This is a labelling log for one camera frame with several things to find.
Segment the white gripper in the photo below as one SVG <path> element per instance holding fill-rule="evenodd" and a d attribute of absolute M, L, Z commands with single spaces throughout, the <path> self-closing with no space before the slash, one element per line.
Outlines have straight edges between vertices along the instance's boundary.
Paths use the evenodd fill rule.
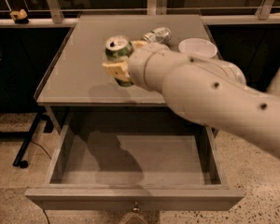
<path fill-rule="evenodd" d="M 118 80 L 132 81 L 134 85 L 152 91 L 145 79 L 148 61 L 159 51 L 169 48 L 159 43 L 147 43 L 145 40 L 133 40 L 132 45 L 136 50 L 129 57 L 128 62 L 107 61 L 102 63 L 102 67 L 110 76 Z"/>

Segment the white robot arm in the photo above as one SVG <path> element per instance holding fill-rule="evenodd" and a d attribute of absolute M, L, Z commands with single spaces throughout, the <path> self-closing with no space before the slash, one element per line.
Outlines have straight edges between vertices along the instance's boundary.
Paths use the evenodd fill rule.
<path fill-rule="evenodd" d="M 237 135 L 280 159 L 280 97 L 245 84 L 227 62 L 113 36 L 105 42 L 106 72 L 162 95 L 179 117 Z"/>

